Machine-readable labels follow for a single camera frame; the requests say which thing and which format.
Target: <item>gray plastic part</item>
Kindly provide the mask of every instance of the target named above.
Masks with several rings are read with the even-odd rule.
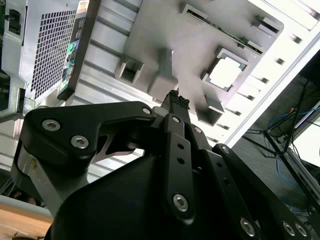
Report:
[[[196,115],[200,122],[208,124],[210,126],[214,126],[222,114],[225,113],[224,108],[221,105],[221,102],[209,97],[205,96],[206,103],[208,105],[207,109],[196,110]]]
[[[135,84],[140,76],[144,64],[128,56],[122,56],[115,70],[115,78],[122,79],[130,84]]]
[[[219,59],[225,59],[226,57],[229,57],[231,59],[233,59],[234,61],[238,62],[239,64],[241,64],[241,70],[244,71],[244,69],[249,65],[249,62],[244,60],[243,58],[235,55],[234,53],[230,52],[229,50],[220,47],[218,48],[218,51],[216,52],[216,59],[214,60],[212,66],[209,68],[208,72],[204,71],[201,75],[201,81],[204,83],[208,83],[210,86],[212,87],[217,87],[216,85],[214,85],[213,83],[211,83],[211,79],[210,79],[210,74],[212,73],[212,71],[214,70],[216,64],[218,63]],[[233,85],[231,85],[230,87],[225,87],[223,90],[226,92],[229,92],[231,89],[233,88]]]
[[[189,107],[192,111],[204,111],[207,108],[205,95],[212,96],[225,107],[281,34],[283,24],[248,0],[188,0],[183,3],[185,2],[207,15],[203,24],[198,24],[200,21],[181,13],[185,7],[181,0],[142,2],[122,53],[144,63],[139,78],[132,86],[163,101],[168,90],[175,89],[178,83],[179,93],[190,100]],[[275,22],[280,27],[278,34],[268,37],[255,30],[252,22],[257,16],[265,16]],[[248,47],[240,48],[236,39],[218,27],[237,38],[246,37],[261,46],[263,53],[254,52]],[[209,73],[221,47],[246,61],[246,67],[229,89],[201,81],[202,73],[204,70]],[[171,60],[174,83],[167,78],[160,80],[158,70],[161,65],[161,49],[174,50]]]
[[[197,14],[199,17],[195,17],[194,15],[188,13],[188,10],[194,12],[195,14]],[[183,8],[182,8],[182,14],[189,16],[192,19],[195,19],[197,21],[199,21],[201,24],[204,23],[204,20],[207,19],[208,15],[204,14],[203,12],[199,11],[198,9],[194,8],[193,6],[189,5],[189,4],[184,4]]]
[[[255,49],[259,50],[260,52],[264,51],[263,47],[259,46],[258,44],[255,44],[253,41],[250,41],[250,40],[246,39],[245,37],[243,38],[243,41],[245,41],[248,45],[254,47]]]
[[[209,109],[216,111],[220,114],[224,114],[225,110],[221,105],[221,102],[218,102],[217,100],[212,99],[208,95],[205,96],[206,103],[208,104]]]
[[[214,126],[222,114],[208,108],[206,111],[196,110],[196,116],[200,122]]]
[[[159,53],[159,69],[147,93],[163,101],[171,90],[178,89],[179,83],[172,75],[172,54],[170,49],[162,49]]]
[[[271,37],[275,37],[281,29],[281,27],[271,19],[263,16],[257,16],[256,21],[252,24],[252,26],[258,28]]]

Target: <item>bolt head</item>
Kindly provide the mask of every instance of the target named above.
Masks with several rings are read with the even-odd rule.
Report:
[[[180,119],[177,118],[176,116],[173,116],[172,119],[173,119],[176,123],[180,123]]]
[[[142,111],[144,111],[146,114],[151,114],[151,111],[146,107],[143,107]]]
[[[222,147],[222,150],[226,153],[226,154],[229,154],[230,151],[228,148],[226,148],[225,146]]]
[[[47,119],[42,122],[42,127],[50,132],[54,132],[60,129],[60,123],[58,123],[56,120]]]
[[[189,208],[187,199],[181,194],[173,196],[173,204],[181,212],[186,212]]]
[[[85,136],[76,135],[71,138],[71,144],[77,149],[86,149],[89,146],[89,141]]]
[[[194,127],[194,130],[195,130],[198,134],[202,133],[201,129],[200,129],[199,127],[197,127],[197,126]]]

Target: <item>metal frame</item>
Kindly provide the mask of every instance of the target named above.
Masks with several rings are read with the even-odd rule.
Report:
[[[245,134],[245,132],[254,124],[268,106],[276,99],[276,97],[285,89],[292,79],[302,70],[302,68],[310,61],[310,59],[320,50],[320,22],[310,31],[305,49],[293,64],[285,71],[280,79],[272,86],[272,88],[263,96],[257,97],[257,104],[253,110],[243,118],[242,123],[233,133],[225,140],[225,144],[232,147]]]

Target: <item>rectangular slot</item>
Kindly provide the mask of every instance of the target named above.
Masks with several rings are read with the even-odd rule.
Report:
[[[291,38],[296,44],[300,44],[302,42],[302,39],[293,33],[289,35],[289,38]]]
[[[267,84],[269,82],[269,80],[264,77],[260,79],[260,81],[263,82],[264,84]]]
[[[319,20],[319,13],[316,10],[312,9],[311,7],[309,7],[307,4],[305,4],[304,2],[302,2],[300,0],[291,0],[291,1],[294,4],[296,4],[298,7],[300,7],[304,11],[306,11],[308,14],[310,14],[312,17]]]
[[[212,142],[214,142],[214,143],[216,143],[216,144],[218,144],[219,143],[219,140],[216,140],[216,139],[214,139],[214,138],[212,138],[212,137],[206,137],[208,140],[210,140],[210,141],[212,141]]]
[[[238,94],[240,94],[241,96],[243,96],[243,97],[245,97],[245,98],[249,99],[250,101],[253,101],[253,100],[255,99],[255,98],[254,98],[253,96],[251,96],[251,95],[244,95],[244,94],[239,93],[239,92],[238,92]]]
[[[10,18],[9,31],[14,34],[20,35],[21,34],[20,13],[14,9],[10,9],[8,17]]]
[[[221,125],[221,124],[219,124],[219,123],[217,123],[216,125],[219,126],[220,128],[225,129],[225,130],[229,130],[229,129],[230,129],[230,127],[225,126],[225,125]]]
[[[241,112],[239,112],[239,111],[233,111],[233,110],[231,110],[231,109],[228,109],[228,108],[225,108],[225,110],[227,110],[227,111],[229,111],[230,113],[233,113],[233,114],[235,114],[235,115],[237,115],[237,116],[241,116]]]
[[[204,22],[206,19],[203,16],[200,16],[199,14],[195,13],[194,11],[191,11],[190,9],[188,9],[186,11],[187,14],[195,17],[196,19],[199,19],[200,21]]]
[[[115,70],[115,78],[122,79],[130,84],[134,84],[139,78],[144,64],[127,56],[122,56]]]
[[[285,63],[285,61],[282,60],[281,58],[275,58],[274,61],[281,66]]]
[[[279,32],[279,29],[269,25],[268,23],[261,21],[260,24],[262,24],[264,27],[266,27],[267,29],[269,29],[270,31],[274,32],[275,34],[277,34]]]
[[[196,20],[199,20],[201,23],[205,22],[208,15],[204,14],[203,12],[199,11],[198,9],[190,6],[189,4],[184,4],[182,8],[182,14],[187,14],[193,17]]]

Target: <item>blue cable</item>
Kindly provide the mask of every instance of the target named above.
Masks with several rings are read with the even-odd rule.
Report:
[[[315,108],[315,109],[311,109],[311,110],[309,110],[309,111],[300,112],[298,115],[307,114],[307,113],[310,113],[310,112],[313,112],[313,111],[316,111],[316,110],[319,110],[319,109],[320,109],[320,106],[318,106],[318,107]],[[282,115],[280,115],[280,116],[275,117],[275,118],[270,122],[269,128],[274,124],[275,120],[280,119],[280,118],[282,118],[282,117],[286,117],[286,116],[288,116],[288,115],[289,115],[289,113],[286,113],[286,114],[282,114]]]
[[[280,177],[285,180],[287,183],[291,184],[292,186],[294,186],[294,188],[297,188],[298,186],[295,185],[292,181],[288,180],[286,177],[284,177],[281,172],[280,172],[280,168],[279,168],[279,160],[276,160],[276,170],[278,171],[278,174],[280,175]]]

